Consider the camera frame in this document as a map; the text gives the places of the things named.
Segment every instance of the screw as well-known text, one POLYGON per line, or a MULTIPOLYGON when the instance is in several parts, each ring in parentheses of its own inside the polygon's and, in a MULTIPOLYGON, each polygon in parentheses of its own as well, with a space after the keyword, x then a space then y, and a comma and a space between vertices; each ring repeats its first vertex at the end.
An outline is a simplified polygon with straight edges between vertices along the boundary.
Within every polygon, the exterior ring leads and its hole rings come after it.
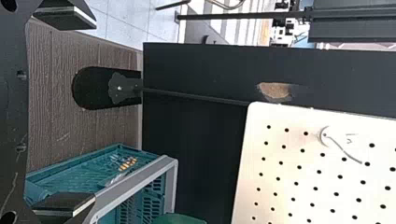
POLYGON ((27 148, 26 144, 20 143, 17 145, 16 150, 18 153, 22 153, 22 152, 26 151, 26 148, 27 148))
POLYGON ((27 74, 26 74, 26 72, 25 72, 25 71, 22 71, 22 70, 18 71, 18 72, 17 72, 17 78, 19 78, 19 79, 22 80, 22 81, 25 81, 25 80, 27 79, 27 74))

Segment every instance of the wood grain surface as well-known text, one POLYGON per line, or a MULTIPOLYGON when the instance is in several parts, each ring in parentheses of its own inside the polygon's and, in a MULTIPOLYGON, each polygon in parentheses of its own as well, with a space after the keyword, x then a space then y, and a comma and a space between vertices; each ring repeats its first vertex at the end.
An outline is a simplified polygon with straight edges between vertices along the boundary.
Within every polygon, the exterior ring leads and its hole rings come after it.
POLYGON ((99 111, 74 102, 71 83, 87 66, 142 70, 141 51, 77 32, 59 32, 36 20, 26 28, 29 79, 27 171, 115 143, 141 146, 140 106, 99 111))

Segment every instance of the turquoise plastic crate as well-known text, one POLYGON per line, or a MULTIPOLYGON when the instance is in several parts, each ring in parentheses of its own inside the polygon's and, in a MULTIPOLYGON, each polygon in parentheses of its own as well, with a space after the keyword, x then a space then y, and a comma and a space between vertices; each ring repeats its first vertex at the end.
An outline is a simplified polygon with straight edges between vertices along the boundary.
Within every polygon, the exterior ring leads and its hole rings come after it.
MULTIPOLYGON (((121 173, 131 173, 156 160, 157 155, 121 144, 106 147, 26 176, 25 201, 32 205, 56 192, 95 193, 121 173), (120 171, 134 158, 133 166, 120 171)), ((116 209, 99 220, 99 224, 150 224, 163 214, 165 175, 149 183, 116 209)))

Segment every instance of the black metal frame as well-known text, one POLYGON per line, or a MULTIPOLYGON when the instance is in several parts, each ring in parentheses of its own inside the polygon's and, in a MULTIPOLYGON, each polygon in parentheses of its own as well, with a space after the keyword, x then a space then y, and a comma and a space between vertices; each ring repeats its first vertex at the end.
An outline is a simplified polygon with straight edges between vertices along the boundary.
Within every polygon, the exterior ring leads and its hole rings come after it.
MULTIPOLYGON (((83 0, 76 2, 92 15, 83 0)), ((25 25, 43 0, 0 2, 0 223, 38 224, 23 199, 28 155, 29 66, 25 25)), ((84 214, 69 219, 82 222, 84 214)))
POLYGON ((205 20, 242 20, 242 19, 286 19, 295 18, 305 21, 351 21, 351 20, 378 20, 395 19, 396 7, 379 8, 348 8, 348 9, 313 9, 306 7, 304 11, 288 12, 251 12, 203 15, 178 15, 180 21, 205 20))
POLYGON ((160 10, 164 10, 164 9, 171 8, 171 7, 179 7, 179 6, 187 5, 190 2, 191 2, 191 0, 183 0, 183 1, 172 3, 169 5, 156 7, 155 10, 160 11, 160 10))

